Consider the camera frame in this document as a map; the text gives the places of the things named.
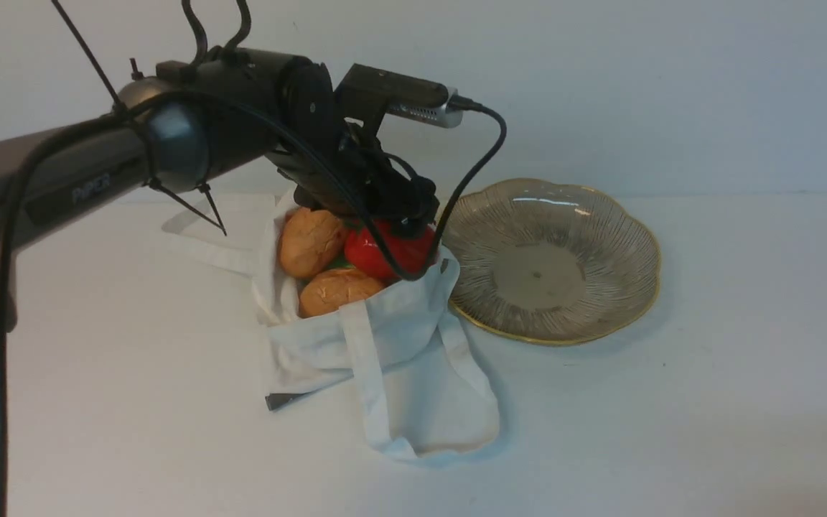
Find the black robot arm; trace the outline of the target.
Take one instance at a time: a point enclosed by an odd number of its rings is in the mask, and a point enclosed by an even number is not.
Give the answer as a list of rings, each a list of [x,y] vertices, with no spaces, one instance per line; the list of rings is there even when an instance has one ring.
[[[0,141],[0,231],[10,184],[33,156],[14,252],[138,187],[180,195],[261,157],[296,185],[295,202],[344,219],[368,215],[417,238],[432,223],[436,187],[408,179],[381,153],[382,118],[443,108],[450,89],[364,65],[334,86],[307,57],[210,50],[201,63],[159,63],[119,92],[121,108],[80,134],[66,126]]]

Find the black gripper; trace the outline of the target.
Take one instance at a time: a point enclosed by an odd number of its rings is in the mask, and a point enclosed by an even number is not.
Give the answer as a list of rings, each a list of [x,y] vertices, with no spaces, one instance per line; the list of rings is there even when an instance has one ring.
[[[391,164],[393,156],[355,122],[345,122],[334,153],[327,158],[334,174],[325,174],[289,145],[279,145],[266,159],[295,183],[292,199],[302,208],[360,220],[353,204],[358,202],[372,219],[387,222],[388,229],[401,238],[419,238],[439,212],[433,181],[398,172]]]

